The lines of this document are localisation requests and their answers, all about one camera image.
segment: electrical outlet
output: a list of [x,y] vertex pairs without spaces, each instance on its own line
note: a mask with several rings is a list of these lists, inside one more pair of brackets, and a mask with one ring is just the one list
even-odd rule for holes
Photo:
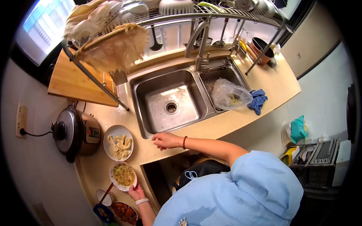
[[28,108],[24,105],[18,104],[18,111],[16,113],[16,134],[15,136],[26,139],[26,135],[21,135],[20,130],[24,129],[26,131],[26,115],[28,113]]

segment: pot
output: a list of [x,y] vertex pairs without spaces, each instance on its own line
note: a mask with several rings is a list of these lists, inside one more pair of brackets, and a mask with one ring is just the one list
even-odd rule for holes
[[100,127],[96,119],[73,106],[59,114],[51,130],[56,146],[69,163],[74,162],[76,155],[92,155],[100,145]]
[[[264,49],[267,46],[267,43],[261,38],[253,38],[251,42],[251,48],[259,55],[261,53],[261,49]],[[265,54],[260,58],[258,64],[264,65],[268,63],[274,57],[273,50],[269,47]]]

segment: white wristband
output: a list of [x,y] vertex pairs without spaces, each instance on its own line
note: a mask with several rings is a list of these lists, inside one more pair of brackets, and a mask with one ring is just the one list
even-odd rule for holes
[[148,199],[140,199],[140,200],[137,200],[136,201],[136,204],[140,204],[140,203],[143,203],[143,202],[148,202]]

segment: faucet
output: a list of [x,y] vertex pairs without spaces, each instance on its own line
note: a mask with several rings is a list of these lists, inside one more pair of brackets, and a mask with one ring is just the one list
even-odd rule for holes
[[206,59],[204,59],[202,57],[204,50],[205,50],[205,44],[206,44],[206,40],[209,37],[209,27],[210,27],[210,19],[208,19],[207,21],[203,21],[201,22],[197,28],[194,30],[194,32],[192,33],[190,40],[186,46],[186,51],[185,51],[185,57],[186,58],[190,58],[191,55],[191,50],[192,47],[196,41],[197,36],[200,34],[200,32],[202,31],[202,29],[204,29],[204,33],[202,36],[202,41],[201,41],[201,46],[200,46],[200,50],[199,50],[199,55],[197,55],[196,60],[195,60],[195,71],[199,71],[201,70],[201,66],[202,65],[208,65],[209,64],[209,56],[210,53],[207,54]]

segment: hand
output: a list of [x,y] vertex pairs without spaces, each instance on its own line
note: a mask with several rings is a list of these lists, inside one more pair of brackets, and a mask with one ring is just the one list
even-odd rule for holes
[[161,151],[167,148],[180,148],[183,145],[184,138],[176,136],[169,132],[156,133],[153,137],[153,144],[157,145]]
[[128,190],[128,194],[134,201],[146,198],[146,196],[144,196],[141,185],[137,185],[137,187],[134,187],[134,185],[131,185],[130,189]]

